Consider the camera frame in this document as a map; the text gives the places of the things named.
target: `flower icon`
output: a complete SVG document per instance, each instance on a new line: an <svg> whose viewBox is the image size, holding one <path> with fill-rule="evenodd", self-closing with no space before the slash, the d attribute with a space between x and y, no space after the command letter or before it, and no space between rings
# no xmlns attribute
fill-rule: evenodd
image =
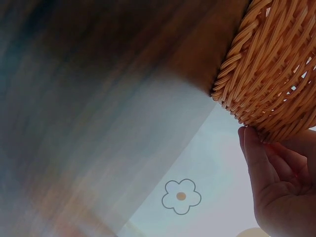
<svg viewBox="0 0 316 237"><path fill-rule="evenodd" d="M178 215L187 214L191 207L199 205L202 200L191 179L184 179L180 183L171 180L164 188L167 193L162 197L162 205L173 209Z"/></svg>

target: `woven rattan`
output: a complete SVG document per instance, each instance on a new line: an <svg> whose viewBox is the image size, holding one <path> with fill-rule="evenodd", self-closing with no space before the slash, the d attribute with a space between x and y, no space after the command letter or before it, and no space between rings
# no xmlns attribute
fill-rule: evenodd
<svg viewBox="0 0 316 237"><path fill-rule="evenodd" d="M316 0L253 0L213 87L275 142L316 125Z"/></svg>

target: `orange dot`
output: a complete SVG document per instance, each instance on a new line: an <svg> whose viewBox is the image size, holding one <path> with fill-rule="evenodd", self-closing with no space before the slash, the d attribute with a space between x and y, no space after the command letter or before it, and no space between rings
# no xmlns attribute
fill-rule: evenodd
<svg viewBox="0 0 316 237"><path fill-rule="evenodd" d="M183 201L183 200L185 200L186 198L187 198L187 195L186 195L185 193L183 193L183 192L177 193L177 199L178 199L179 201Z"/></svg>

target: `wicker basket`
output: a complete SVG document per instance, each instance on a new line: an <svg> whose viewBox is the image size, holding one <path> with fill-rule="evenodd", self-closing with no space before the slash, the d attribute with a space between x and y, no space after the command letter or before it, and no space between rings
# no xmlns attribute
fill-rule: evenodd
<svg viewBox="0 0 316 237"><path fill-rule="evenodd" d="M316 125L316 0L253 0L212 97L265 142Z"/></svg>

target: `hand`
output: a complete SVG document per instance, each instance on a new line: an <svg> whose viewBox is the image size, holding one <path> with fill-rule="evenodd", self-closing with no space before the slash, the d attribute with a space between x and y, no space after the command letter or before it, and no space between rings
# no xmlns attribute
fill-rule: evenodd
<svg viewBox="0 0 316 237"><path fill-rule="evenodd" d="M272 237L316 237L316 132L266 145L238 131L259 226Z"/></svg>

